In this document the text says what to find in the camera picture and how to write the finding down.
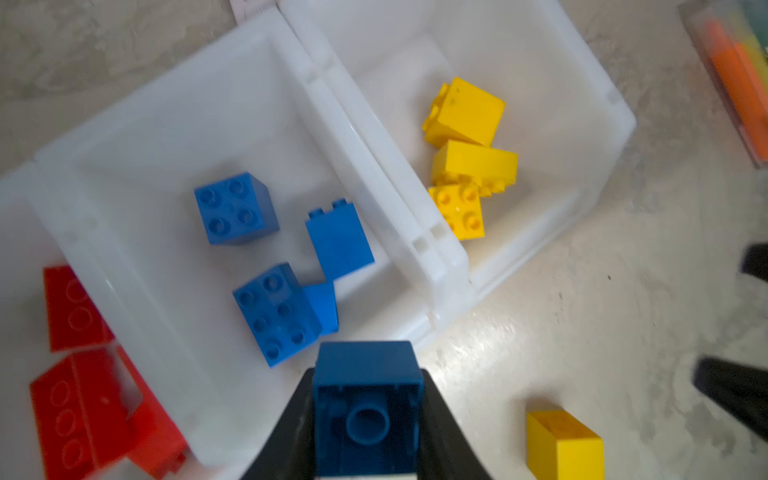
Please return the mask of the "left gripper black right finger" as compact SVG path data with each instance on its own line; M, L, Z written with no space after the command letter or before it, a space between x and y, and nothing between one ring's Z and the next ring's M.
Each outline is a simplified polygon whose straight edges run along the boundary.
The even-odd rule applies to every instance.
M417 478L491 480L432 376L426 369L421 372L424 390L419 421Z

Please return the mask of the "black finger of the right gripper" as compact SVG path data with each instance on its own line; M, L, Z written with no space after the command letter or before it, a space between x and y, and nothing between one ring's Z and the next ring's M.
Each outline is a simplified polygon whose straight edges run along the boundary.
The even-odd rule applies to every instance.
M700 358L692 383L704 396L767 441L767 371L715 357Z
M752 243L746 247L740 272L768 282L768 243Z

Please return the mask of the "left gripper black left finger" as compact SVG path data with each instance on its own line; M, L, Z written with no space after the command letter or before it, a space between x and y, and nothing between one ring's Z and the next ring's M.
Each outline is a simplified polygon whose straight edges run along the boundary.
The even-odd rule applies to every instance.
M305 371L276 426L242 480L314 479L314 368Z

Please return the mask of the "blue lego hollow brick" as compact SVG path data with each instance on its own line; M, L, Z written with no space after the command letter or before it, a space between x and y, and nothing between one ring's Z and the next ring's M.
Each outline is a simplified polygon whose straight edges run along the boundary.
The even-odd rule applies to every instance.
M324 342L312 388L318 477L416 471L424 376L411 342Z

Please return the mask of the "yellow lego stud brick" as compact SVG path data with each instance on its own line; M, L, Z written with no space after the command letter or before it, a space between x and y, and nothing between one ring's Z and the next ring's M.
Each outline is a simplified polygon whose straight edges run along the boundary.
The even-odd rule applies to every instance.
M538 480L605 479L602 438L565 410L528 412L526 448Z

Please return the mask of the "red lego low brick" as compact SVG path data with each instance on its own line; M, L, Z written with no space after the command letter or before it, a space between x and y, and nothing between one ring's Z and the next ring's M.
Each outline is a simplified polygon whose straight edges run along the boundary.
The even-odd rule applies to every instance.
M117 353L142 395L141 403L128 419L133 433L128 458L153 479L176 474L186 461L188 444L125 350L119 346Z

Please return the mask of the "blue lego eight-stud brick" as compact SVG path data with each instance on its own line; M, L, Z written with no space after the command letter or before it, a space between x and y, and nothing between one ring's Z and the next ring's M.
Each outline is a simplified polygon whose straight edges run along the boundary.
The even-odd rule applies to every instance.
M320 337L321 323L288 263L267 269L233 296L270 368Z

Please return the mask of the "red lego long brick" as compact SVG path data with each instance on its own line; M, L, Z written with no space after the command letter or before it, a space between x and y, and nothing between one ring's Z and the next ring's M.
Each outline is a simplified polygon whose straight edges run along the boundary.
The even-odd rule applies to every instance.
M109 350L67 355L32 381L29 391L47 479L86 479L132 449Z

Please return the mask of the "yellow lego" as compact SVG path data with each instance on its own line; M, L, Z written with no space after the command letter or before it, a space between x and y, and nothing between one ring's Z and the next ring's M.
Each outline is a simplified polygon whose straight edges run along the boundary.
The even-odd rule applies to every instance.
M422 125L425 141L437 148L448 140L490 147L504 110L502 99L455 77L430 106Z

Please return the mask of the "small blue lego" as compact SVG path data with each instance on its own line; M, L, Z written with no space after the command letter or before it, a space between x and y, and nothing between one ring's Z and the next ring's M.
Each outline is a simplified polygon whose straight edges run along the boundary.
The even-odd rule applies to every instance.
M279 231L269 190L248 172L194 190L211 245L251 242Z

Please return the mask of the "highlighter marker pack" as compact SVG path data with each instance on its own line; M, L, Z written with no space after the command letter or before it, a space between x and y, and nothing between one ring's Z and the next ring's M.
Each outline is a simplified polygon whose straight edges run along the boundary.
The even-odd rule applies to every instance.
M685 1L682 24L753 165L767 167L767 3Z

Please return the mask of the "middle white plastic bin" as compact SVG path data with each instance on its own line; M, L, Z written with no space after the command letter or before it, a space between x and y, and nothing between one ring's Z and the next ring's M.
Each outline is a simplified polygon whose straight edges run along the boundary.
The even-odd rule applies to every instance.
M288 263L321 269L305 222L356 207L375 263L341 283L344 337L415 339L457 310L468 259L443 222L408 204L271 7L38 150L41 219L155 395L208 467L249 463L309 362L269 367L233 298ZM213 246L196 187L248 172L280 229Z

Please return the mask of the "white plastic bin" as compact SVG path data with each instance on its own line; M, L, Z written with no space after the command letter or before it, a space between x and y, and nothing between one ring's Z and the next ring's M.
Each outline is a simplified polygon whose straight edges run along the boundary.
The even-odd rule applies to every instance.
M279 7L469 294L583 216L635 129L556 1Z
M29 385L48 346L44 267L73 267L189 443L185 479L235 479L259 449L237 407L249 346L190 181L153 169L27 165L1 179L1 474L43 474Z
M233 298L288 263L321 269L305 222L356 207L375 263L341 283L344 337L415 339L457 310L468 259L443 222L408 204L271 7L38 150L41 219L155 395L208 467L249 463L309 362L269 367ZM248 172L280 229L213 246L196 187Z

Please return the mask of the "left white plastic bin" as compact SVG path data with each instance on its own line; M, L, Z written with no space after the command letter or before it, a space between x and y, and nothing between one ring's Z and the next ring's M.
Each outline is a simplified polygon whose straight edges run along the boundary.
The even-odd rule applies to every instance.
M29 385L48 346L44 267L73 267L189 443L185 479L235 479L259 449L237 407L249 346L190 181L153 169L27 165L1 179L1 474L43 474Z

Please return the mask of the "right white plastic bin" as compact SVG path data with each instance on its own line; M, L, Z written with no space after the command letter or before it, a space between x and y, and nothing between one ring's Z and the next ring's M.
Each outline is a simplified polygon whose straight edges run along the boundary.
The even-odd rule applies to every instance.
M635 129L556 1L279 7L469 294L583 216Z

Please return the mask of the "pink calculator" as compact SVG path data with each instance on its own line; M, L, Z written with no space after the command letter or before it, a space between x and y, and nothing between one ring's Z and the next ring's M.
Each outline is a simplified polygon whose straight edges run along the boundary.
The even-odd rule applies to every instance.
M237 25L241 25L245 21L255 18L263 11L268 10L277 5L276 0L230 0L234 19Z

